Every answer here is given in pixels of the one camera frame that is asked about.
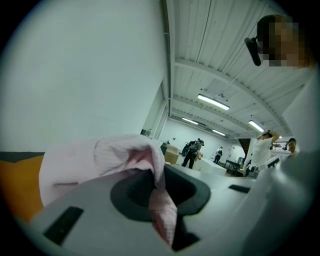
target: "pink fabric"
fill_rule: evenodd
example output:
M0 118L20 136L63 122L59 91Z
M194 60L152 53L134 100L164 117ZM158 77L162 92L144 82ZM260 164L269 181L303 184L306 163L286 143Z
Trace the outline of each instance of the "pink fabric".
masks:
M44 206L76 185L100 176L129 169L151 170L154 189L149 200L153 226L171 246L177 207L166 191L165 159L158 145L142 135L125 135L56 146L44 154L39 188Z

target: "white shirt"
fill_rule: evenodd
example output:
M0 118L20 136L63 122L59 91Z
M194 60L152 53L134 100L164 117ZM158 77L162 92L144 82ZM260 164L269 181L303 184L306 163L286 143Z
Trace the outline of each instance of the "white shirt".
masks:
M256 139L253 142L251 166L259 166L271 158L270 146L272 138Z

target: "orange object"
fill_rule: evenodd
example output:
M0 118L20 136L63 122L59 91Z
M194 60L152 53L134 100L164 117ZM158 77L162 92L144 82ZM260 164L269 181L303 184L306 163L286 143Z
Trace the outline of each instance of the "orange object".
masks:
M39 171L43 156L16 163L0 160L0 190L14 216L25 221L42 210L39 190Z

